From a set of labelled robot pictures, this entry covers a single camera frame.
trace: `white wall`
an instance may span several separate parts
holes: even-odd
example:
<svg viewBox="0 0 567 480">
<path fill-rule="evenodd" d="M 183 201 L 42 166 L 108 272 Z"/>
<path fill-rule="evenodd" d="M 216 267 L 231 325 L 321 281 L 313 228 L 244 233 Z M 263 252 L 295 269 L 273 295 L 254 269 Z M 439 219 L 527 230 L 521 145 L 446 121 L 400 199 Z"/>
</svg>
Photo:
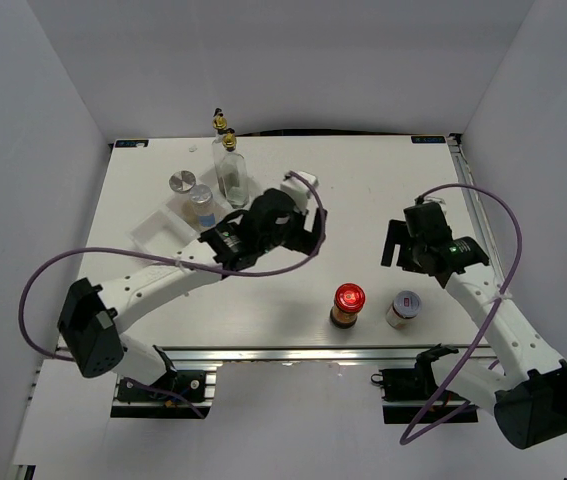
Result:
<svg viewBox="0 0 567 480">
<path fill-rule="evenodd" d="M 567 357 L 567 2 L 534 4 L 464 138 L 480 184 L 522 223 L 517 302 Z M 512 229 L 490 215 L 511 260 Z"/>
<path fill-rule="evenodd" d="M 29 0 L 108 139 L 463 131 L 532 0 Z"/>
<path fill-rule="evenodd" d="M 80 245 L 107 145 L 25 0 L 0 0 L 0 479 L 40 357 L 21 340 L 20 289 L 56 252 Z M 73 269 L 46 275 L 28 308 L 48 347 Z"/>
</svg>

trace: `small container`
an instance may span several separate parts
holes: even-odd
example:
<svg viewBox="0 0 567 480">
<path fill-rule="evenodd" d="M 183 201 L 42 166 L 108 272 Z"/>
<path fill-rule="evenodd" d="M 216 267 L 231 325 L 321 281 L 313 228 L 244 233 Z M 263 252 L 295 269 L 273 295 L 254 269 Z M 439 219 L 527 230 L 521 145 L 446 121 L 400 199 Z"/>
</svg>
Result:
<svg viewBox="0 0 567 480">
<path fill-rule="evenodd" d="M 193 186 L 190 190 L 190 202 L 192 202 L 192 208 L 202 227 L 207 228 L 216 225 L 214 198 L 210 187 L 203 184 Z"/>
<path fill-rule="evenodd" d="M 196 185 L 196 177 L 189 170 L 179 170 L 170 177 L 169 184 L 174 193 L 187 193 Z"/>
<path fill-rule="evenodd" d="M 338 328 L 350 328 L 356 323 L 365 305 L 365 292 L 354 283 L 345 283 L 336 289 L 330 320 Z"/>
<path fill-rule="evenodd" d="M 410 323 L 410 320 L 416 317 L 420 311 L 421 298 L 414 292 L 404 290 L 396 296 L 392 305 L 390 305 L 385 314 L 385 320 L 392 327 L 400 330 Z"/>
</svg>

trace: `silver lid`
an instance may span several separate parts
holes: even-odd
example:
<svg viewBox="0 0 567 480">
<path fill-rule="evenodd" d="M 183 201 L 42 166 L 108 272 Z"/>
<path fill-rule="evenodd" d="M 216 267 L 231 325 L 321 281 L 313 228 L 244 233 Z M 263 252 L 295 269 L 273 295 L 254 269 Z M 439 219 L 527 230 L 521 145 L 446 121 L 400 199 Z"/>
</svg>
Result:
<svg viewBox="0 0 567 480">
<path fill-rule="evenodd" d="M 414 318 L 421 311 L 421 298 L 414 292 L 404 290 L 396 296 L 393 306 L 399 316 Z"/>
<path fill-rule="evenodd" d="M 190 200 L 196 205 L 205 205 L 212 201 L 212 190 L 202 183 L 195 185 L 190 190 Z"/>
<path fill-rule="evenodd" d="M 196 185 L 196 177 L 188 170 L 179 170 L 170 177 L 170 188 L 176 193 L 187 193 Z"/>
</svg>

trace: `metal frame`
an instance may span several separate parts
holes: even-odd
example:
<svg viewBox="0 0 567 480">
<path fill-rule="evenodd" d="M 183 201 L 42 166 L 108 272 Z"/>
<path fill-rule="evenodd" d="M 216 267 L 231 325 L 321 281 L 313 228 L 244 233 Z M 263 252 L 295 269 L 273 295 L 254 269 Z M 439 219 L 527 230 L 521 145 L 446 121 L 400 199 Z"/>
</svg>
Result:
<svg viewBox="0 0 567 480">
<path fill-rule="evenodd" d="M 452 160 L 454 161 L 454 168 L 459 177 L 459 182 L 467 183 L 468 185 L 476 185 L 472 170 L 463 154 L 463 145 L 458 143 L 454 137 L 448 137 L 447 145 L 450 149 Z M 465 197 L 465 204 L 467 205 L 470 219 L 472 220 L 476 241 L 487 251 L 496 276 L 502 282 L 504 278 L 503 264 L 501 263 L 501 258 L 496 247 L 496 240 L 492 228 L 490 227 L 487 214 L 485 213 L 481 196 L 478 192 L 468 189 L 463 189 L 463 196 Z"/>
<path fill-rule="evenodd" d="M 293 365 L 299 362 L 318 361 L 334 362 L 339 365 L 375 365 L 379 370 L 384 368 L 412 368 L 414 359 L 427 347 L 412 348 L 346 348 L 346 349 L 261 349 L 261 350 L 237 350 L 237 349 L 179 349 L 167 350 L 165 353 L 174 363 L 177 370 L 205 370 L 207 372 L 207 383 L 205 389 L 205 401 L 196 403 L 199 407 L 209 407 L 214 400 L 216 390 L 216 373 L 224 363 L 235 362 L 277 362 L 283 365 Z M 463 353 L 466 348 L 459 346 Z M 478 360 L 485 366 L 496 359 L 494 351 L 488 346 L 478 347 L 472 358 Z M 119 384 L 118 388 L 125 388 L 126 385 Z M 382 402 L 383 405 L 390 406 L 421 406 L 422 402 Z M 114 399 L 113 407 L 125 406 Z M 135 407 L 156 407 L 156 403 L 135 403 Z"/>
</svg>

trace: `clear bottle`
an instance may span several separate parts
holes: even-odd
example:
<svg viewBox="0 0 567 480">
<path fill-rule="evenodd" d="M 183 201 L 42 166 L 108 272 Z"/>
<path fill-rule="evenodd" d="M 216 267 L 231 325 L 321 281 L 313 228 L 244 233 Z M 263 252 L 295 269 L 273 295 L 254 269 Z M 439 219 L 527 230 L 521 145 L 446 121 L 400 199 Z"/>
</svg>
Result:
<svg viewBox="0 0 567 480">
<path fill-rule="evenodd" d="M 221 175 L 221 162 L 225 156 L 225 147 L 223 146 L 223 136 L 227 133 L 227 120 L 223 116 L 223 111 L 217 108 L 214 111 L 214 120 L 212 126 L 216 130 L 216 136 L 212 141 L 212 157 L 214 158 L 214 169 L 216 170 L 216 179 L 219 183 L 219 190 L 223 196 L 225 193 L 225 184 L 223 183 L 223 176 Z"/>
<path fill-rule="evenodd" d="M 201 227 L 209 228 L 216 225 L 214 198 L 210 187 L 203 184 L 193 186 L 190 189 L 190 202 Z"/>
<path fill-rule="evenodd" d="M 234 130 L 228 128 L 223 137 L 225 156 L 221 161 L 220 173 L 225 186 L 225 198 L 233 208 L 243 208 L 250 201 L 247 167 L 245 158 L 236 151 Z"/>
</svg>

